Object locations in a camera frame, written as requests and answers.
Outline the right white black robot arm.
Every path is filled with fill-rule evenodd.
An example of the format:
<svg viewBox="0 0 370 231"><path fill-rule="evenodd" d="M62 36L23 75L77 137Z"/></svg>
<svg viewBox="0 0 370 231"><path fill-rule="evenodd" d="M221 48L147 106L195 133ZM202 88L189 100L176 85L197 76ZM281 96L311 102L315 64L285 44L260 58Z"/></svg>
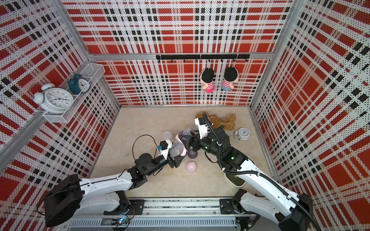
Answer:
<svg viewBox="0 0 370 231"><path fill-rule="evenodd" d="M223 173L237 176L264 196L259 198L246 190L238 190L233 197L237 212L258 214L276 223L282 231L306 231L310 225L321 230L313 214L312 199L305 193L298 195L283 187L261 171L249 157L230 144L229 136L222 128L214 129L208 135L182 131L176 139L186 151L202 149L216 156Z"/></svg>

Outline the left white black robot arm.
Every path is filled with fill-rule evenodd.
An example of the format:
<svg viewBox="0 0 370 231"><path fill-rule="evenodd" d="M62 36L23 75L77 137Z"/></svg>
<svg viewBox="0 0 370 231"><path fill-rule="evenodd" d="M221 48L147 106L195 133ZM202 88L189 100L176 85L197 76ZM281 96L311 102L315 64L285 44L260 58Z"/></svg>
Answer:
<svg viewBox="0 0 370 231"><path fill-rule="evenodd" d="M80 179L76 174L67 176L43 199L45 225L56 227L75 215L126 212L131 206L126 191L139 188L147 182L149 175L166 165L179 167L183 159L183 155L153 158L145 153L135 160L133 167L119 174L94 179Z"/></svg>

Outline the pink bottle cap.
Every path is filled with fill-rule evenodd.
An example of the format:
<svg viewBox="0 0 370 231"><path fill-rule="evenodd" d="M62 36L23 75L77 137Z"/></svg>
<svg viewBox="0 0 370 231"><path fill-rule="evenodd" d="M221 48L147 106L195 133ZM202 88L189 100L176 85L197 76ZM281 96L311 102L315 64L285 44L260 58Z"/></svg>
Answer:
<svg viewBox="0 0 370 231"><path fill-rule="evenodd" d="M193 174L197 171L198 166L195 161L188 161L186 165L186 170L188 173Z"/></svg>

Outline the clear baby bottle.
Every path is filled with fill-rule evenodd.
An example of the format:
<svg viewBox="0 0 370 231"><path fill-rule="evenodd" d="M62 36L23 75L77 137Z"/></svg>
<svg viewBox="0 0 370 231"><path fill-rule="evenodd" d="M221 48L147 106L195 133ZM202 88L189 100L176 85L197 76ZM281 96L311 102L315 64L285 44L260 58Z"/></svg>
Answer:
<svg viewBox="0 0 370 231"><path fill-rule="evenodd" d="M175 141L173 144L172 144L172 148L169 150L170 154L172 157L175 157L177 155L179 155L179 149L181 148L180 146L180 143L178 141Z"/></svg>
<svg viewBox="0 0 370 231"><path fill-rule="evenodd" d="M165 131L165 132L163 133L163 138L164 138L165 140L171 140L171 139L172 139L172 134L171 134L171 132L169 132L169 131Z"/></svg>

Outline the pink bottle handle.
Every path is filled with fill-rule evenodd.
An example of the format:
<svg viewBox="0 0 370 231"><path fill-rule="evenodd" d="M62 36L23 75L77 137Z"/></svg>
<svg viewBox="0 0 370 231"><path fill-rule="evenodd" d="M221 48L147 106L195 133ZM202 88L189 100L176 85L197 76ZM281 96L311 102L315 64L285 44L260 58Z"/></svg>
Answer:
<svg viewBox="0 0 370 231"><path fill-rule="evenodd" d="M187 149L183 141L180 138L180 134L177 134L176 140L180 143L180 146L181 146L181 148L179 149L180 156L185 157L187 155Z"/></svg>

